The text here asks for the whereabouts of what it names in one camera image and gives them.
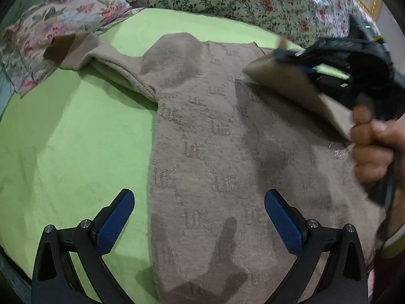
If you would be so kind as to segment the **person's right hand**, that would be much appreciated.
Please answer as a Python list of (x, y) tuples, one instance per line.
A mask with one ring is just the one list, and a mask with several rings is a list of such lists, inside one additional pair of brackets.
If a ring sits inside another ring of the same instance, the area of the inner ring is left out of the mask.
[(350, 137), (354, 144), (351, 156), (356, 164), (355, 175), (362, 185), (381, 180), (394, 160), (401, 154), (404, 163), (404, 122), (373, 119), (365, 106), (356, 106), (352, 111), (354, 126)]

